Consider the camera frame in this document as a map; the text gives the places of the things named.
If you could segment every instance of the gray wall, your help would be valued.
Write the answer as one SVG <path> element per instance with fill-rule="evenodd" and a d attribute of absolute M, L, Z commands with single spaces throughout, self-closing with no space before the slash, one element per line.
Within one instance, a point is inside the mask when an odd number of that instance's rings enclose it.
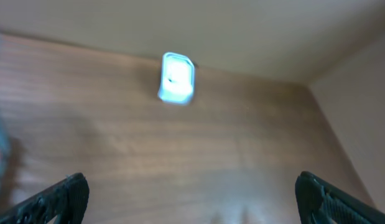
<path fill-rule="evenodd" d="M 0 29 L 306 82 L 378 35 L 385 0 L 0 0 Z"/>
<path fill-rule="evenodd" d="M 385 212 L 385 34 L 310 88 L 374 203 Z"/>

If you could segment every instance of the black object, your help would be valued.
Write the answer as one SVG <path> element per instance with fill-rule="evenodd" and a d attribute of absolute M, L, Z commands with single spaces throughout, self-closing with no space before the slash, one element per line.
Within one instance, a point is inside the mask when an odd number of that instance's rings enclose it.
<path fill-rule="evenodd" d="M 88 202 L 87 180 L 73 174 L 0 215 L 0 224 L 81 224 Z"/>
<path fill-rule="evenodd" d="M 385 223 L 385 214 L 309 172 L 297 178 L 295 193 L 302 224 Z"/>

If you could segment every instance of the small white object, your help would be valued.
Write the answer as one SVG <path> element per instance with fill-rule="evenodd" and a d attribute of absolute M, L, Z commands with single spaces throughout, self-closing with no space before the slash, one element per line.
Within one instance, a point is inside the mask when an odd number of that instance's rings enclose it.
<path fill-rule="evenodd" d="M 192 99 L 195 67 L 184 55 L 167 52 L 163 55 L 162 79 L 158 97 L 167 103 L 186 105 Z"/>

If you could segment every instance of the wooden floor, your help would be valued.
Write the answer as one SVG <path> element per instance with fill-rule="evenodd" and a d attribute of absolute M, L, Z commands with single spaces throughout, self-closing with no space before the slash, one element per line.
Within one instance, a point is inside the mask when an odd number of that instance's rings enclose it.
<path fill-rule="evenodd" d="M 156 60 L 3 35 L 0 210 L 74 172 L 84 223 L 299 223 L 302 170 L 371 203 L 306 88 L 198 68 L 191 105 L 174 106 L 159 75 Z"/>

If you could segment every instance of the light blue container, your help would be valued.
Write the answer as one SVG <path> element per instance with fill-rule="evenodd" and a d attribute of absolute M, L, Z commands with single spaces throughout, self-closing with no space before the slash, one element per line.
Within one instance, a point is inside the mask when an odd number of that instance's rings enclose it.
<path fill-rule="evenodd" d="M 167 52 L 163 55 L 162 79 L 158 97 L 166 103 L 188 104 L 195 88 L 195 67 L 184 55 Z"/>

